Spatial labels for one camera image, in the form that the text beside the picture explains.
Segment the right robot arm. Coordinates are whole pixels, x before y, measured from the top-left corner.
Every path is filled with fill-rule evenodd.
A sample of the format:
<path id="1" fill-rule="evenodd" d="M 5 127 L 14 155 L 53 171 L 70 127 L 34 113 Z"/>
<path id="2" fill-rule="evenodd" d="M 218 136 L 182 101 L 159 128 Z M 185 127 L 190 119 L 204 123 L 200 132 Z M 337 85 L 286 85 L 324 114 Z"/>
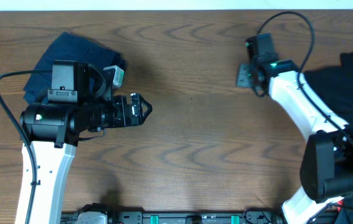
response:
<path id="1" fill-rule="evenodd" d="M 296 193 L 273 223 L 314 223 L 330 207 L 353 196 L 353 126 L 335 114 L 309 86 L 292 60 L 281 60 L 270 34 L 246 40 L 249 62 L 236 85 L 277 102 L 306 141 Z"/>

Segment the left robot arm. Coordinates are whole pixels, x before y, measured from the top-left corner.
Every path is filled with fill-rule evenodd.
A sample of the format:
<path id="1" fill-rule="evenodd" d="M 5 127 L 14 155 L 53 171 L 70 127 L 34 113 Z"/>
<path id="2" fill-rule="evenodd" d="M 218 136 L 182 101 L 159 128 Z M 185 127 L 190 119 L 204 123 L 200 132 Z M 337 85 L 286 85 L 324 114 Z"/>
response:
<path id="1" fill-rule="evenodd" d="M 28 143 L 22 147 L 22 187 L 16 223 L 60 223 L 68 172 L 80 133 L 139 126 L 152 106 L 138 93 L 112 93 L 109 68 L 56 60 L 47 102 L 35 101 L 22 112 L 21 128 Z"/>

